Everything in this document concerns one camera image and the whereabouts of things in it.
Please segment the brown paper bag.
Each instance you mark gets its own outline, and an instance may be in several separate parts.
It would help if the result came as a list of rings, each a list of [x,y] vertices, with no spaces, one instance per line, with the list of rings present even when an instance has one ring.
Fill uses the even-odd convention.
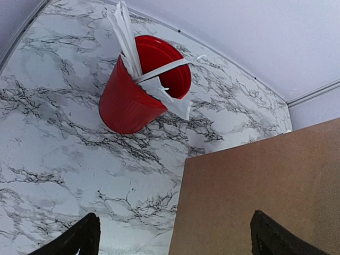
[[[250,254],[260,210],[339,254],[339,119],[185,161],[170,254]]]

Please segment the white wrapped straw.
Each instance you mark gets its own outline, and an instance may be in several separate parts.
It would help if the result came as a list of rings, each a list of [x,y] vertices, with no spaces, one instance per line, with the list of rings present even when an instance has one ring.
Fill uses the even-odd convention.
[[[191,59],[186,59],[186,58],[182,58],[182,59],[178,59],[176,61],[173,61],[173,62],[170,62],[166,65],[163,65],[157,69],[154,69],[146,74],[143,74],[141,75],[140,77],[134,79],[133,81],[135,83],[140,83],[140,82],[143,82],[143,81],[146,81],[148,79],[151,79],[153,77],[156,77],[162,73],[165,73],[165,72],[168,72],[172,69],[175,69],[179,66],[182,66],[182,65],[186,65],[186,64],[189,64],[189,63],[192,63],[194,61],[198,61],[199,59],[203,58],[203,57],[206,57],[206,55],[200,55],[200,56],[197,56],[197,57],[194,57],[194,58],[191,58]]]
[[[107,17],[116,34],[122,50],[122,59],[128,74],[132,79],[142,76],[142,68],[137,50],[137,43],[132,31],[132,22],[125,1],[116,4],[116,10],[109,11]]]

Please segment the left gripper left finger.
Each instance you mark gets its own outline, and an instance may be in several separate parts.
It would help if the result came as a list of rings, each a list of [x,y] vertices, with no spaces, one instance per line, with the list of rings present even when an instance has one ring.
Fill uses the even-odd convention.
[[[100,219],[91,212],[58,238],[29,253],[29,255],[97,255],[99,253],[100,234]]]

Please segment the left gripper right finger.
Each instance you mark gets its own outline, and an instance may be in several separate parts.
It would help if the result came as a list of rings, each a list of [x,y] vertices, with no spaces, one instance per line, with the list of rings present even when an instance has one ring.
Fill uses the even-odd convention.
[[[261,210],[253,214],[250,228],[253,254],[328,254],[298,238]]]

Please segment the red cylindrical holder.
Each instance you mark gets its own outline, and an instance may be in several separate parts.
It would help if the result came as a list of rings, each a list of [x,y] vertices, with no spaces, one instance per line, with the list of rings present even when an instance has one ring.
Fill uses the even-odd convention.
[[[183,58],[175,47],[154,36],[137,36],[136,43],[144,74]],[[184,100],[191,88],[191,71],[187,64],[167,71],[159,78],[167,93],[179,101]],[[132,80],[119,57],[99,102],[102,121],[117,133],[132,134],[166,110],[161,101]]]

